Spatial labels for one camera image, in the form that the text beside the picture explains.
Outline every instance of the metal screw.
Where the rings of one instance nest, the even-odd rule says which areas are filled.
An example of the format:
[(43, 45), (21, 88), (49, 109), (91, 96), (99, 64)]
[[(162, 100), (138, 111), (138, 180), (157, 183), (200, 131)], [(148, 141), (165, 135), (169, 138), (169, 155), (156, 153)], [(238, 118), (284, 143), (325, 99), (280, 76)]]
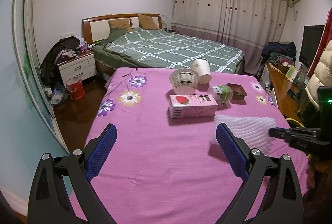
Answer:
[(251, 150), (251, 152), (252, 152), (254, 155), (260, 155), (260, 154), (261, 154), (261, 151), (259, 151), (258, 149), (253, 149), (253, 150)]
[(82, 150), (81, 149), (75, 149), (73, 152), (73, 155), (80, 155), (82, 154)]
[(43, 154), (43, 156), (41, 157), (43, 160), (46, 160), (46, 159), (48, 159), (49, 158), (49, 154), (48, 153), (46, 153), (46, 154)]
[(289, 161), (291, 159), (291, 157), (287, 154), (284, 154), (283, 158), (284, 158), (284, 160), (287, 160), (287, 161)]

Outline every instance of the strawberry milk carton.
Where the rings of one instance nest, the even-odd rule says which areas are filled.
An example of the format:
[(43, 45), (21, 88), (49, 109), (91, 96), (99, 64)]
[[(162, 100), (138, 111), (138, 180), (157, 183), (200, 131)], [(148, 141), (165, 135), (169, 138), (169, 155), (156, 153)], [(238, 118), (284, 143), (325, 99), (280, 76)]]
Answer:
[(212, 95), (170, 95), (171, 118), (214, 116), (218, 104)]

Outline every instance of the pink tablecloth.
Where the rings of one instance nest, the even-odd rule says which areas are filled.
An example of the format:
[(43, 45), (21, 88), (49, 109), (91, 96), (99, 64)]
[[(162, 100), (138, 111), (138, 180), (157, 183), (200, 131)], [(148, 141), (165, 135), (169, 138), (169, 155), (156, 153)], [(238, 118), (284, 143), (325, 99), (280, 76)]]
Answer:
[[(117, 127), (117, 141), (91, 183), (118, 224), (213, 224), (242, 183), (227, 160), (216, 157), (222, 155), (221, 149), (210, 146), (216, 129), (213, 118), (169, 117), (168, 96), (173, 91), (168, 78), (172, 71), (118, 69), (103, 100), (105, 108), (99, 110), (89, 133), (87, 142), (98, 137), (108, 123)], [(141, 82), (135, 82), (135, 76)], [(210, 85), (236, 83), (248, 94), (245, 103), (230, 103), (217, 113), (274, 117), (278, 127), (287, 128), (278, 108), (257, 98), (265, 92), (255, 90), (255, 82), (250, 76), (213, 72)], [(201, 85), (197, 93), (206, 92), (207, 87)], [(134, 91), (131, 96), (135, 100), (124, 103), (121, 95), (127, 95), (125, 91)], [(284, 153), (292, 157), (304, 193), (306, 156), (283, 140), (275, 140), (270, 155), (279, 158)], [(257, 212), (266, 185), (264, 180), (248, 217)], [(84, 218), (74, 194), (70, 200), (77, 215)]]

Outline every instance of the red curtain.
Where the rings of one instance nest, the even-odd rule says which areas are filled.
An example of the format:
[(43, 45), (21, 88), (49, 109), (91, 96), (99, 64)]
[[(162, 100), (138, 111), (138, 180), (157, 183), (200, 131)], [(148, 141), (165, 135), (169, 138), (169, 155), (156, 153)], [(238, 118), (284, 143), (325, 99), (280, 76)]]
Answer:
[(319, 62), (319, 59), (322, 56), (322, 53), (323, 53), (325, 47), (327, 46), (327, 44), (330, 42), (330, 40), (332, 40), (332, 8), (329, 10), (329, 13), (327, 15), (326, 24), (324, 27), (322, 38), (320, 40), (313, 63), (311, 64), (310, 69), (308, 71), (309, 78), (311, 78), (311, 76), (313, 75), (315, 68)]

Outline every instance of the box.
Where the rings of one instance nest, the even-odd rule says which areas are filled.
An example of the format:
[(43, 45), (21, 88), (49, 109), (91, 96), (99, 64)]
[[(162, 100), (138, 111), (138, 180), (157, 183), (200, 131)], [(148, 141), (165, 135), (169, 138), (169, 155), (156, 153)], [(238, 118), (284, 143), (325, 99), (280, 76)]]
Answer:
[(294, 83), (296, 80), (296, 76), (298, 74), (298, 69), (295, 66), (290, 66), (289, 70), (287, 71), (285, 77), (288, 79), (291, 83)]
[(218, 108), (212, 95), (170, 95), (171, 118), (214, 116)]

